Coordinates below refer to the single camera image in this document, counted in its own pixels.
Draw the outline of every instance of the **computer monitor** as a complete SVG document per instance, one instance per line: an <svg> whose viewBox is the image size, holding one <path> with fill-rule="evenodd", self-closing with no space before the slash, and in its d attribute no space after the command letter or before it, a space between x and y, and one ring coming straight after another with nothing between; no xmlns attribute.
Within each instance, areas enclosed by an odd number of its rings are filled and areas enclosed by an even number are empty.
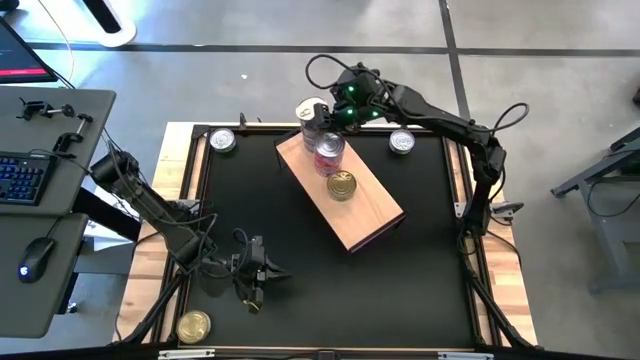
<svg viewBox="0 0 640 360"><path fill-rule="evenodd" d="M0 84L57 80L51 68L0 16Z"/></svg>

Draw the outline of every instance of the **can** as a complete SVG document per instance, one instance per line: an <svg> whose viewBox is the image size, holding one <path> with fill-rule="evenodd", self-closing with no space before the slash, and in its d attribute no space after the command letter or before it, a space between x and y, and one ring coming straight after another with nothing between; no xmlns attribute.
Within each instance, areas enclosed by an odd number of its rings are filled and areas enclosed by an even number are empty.
<svg viewBox="0 0 640 360"><path fill-rule="evenodd" d="M327 189L329 196L336 201L347 201L353 197L356 192L355 176L346 170L339 170L327 179Z"/></svg>
<svg viewBox="0 0 640 360"><path fill-rule="evenodd" d="M302 138L304 139L304 148L310 153L315 151L316 140L321 133L318 126L311 121L315 116L315 112L313 111L315 104L327 105L327 102L322 98L312 97L303 100L300 105L296 107L296 116L298 120L300 120L300 130L302 132Z"/></svg>
<svg viewBox="0 0 640 360"><path fill-rule="evenodd" d="M209 143L215 151L226 153L233 150L236 146L236 136L233 134L233 131L226 128L220 128L211 134Z"/></svg>
<svg viewBox="0 0 640 360"><path fill-rule="evenodd" d="M344 155L345 141L335 133L323 133L316 141L313 165L318 174L328 177L340 170Z"/></svg>
<svg viewBox="0 0 640 360"><path fill-rule="evenodd" d="M211 319L205 312L189 311L178 320L178 338L185 344L202 341L211 331Z"/></svg>
<svg viewBox="0 0 640 360"><path fill-rule="evenodd" d="M391 133L389 137L389 148L396 154L408 154L413 145L415 145L416 139L408 130L398 129Z"/></svg>

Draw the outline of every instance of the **gold can lid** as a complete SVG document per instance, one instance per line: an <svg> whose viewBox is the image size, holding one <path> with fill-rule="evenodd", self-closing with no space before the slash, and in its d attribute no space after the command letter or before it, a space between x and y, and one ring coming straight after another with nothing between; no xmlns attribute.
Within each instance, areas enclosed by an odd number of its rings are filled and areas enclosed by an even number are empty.
<svg viewBox="0 0 640 360"><path fill-rule="evenodd" d="M211 319L202 311L194 310L182 315L178 321L178 338L185 344L195 344L211 331Z"/></svg>
<svg viewBox="0 0 640 360"><path fill-rule="evenodd" d="M346 201L351 199L356 192L356 178L348 171L339 170L335 174L329 176L327 180L327 188L329 196L337 201Z"/></svg>

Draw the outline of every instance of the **wooden block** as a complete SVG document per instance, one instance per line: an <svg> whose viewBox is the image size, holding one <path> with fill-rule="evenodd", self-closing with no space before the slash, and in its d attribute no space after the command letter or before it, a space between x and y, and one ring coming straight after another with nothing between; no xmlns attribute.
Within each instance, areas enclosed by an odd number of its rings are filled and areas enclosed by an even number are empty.
<svg viewBox="0 0 640 360"><path fill-rule="evenodd" d="M357 250L404 218L404 211L349 143L341 169L352 173L358 185L353 197L344 202L329 197L327 179L316 172L313 154L304 148L302 134L277 149L347 250Z"/></svg>

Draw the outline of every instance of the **computer mouse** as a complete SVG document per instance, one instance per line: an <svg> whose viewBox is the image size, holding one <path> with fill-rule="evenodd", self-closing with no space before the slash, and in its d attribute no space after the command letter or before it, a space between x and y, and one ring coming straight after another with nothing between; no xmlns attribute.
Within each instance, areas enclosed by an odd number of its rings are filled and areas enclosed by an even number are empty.
<svg viewBox="0 0 640 360"><path fill-rule="evenodd" d="M37 238L27 245L24 255L18 265L18 279L23 283L38 281L47 268L49 255L53 251L56 241L48 238Z"/></svg>

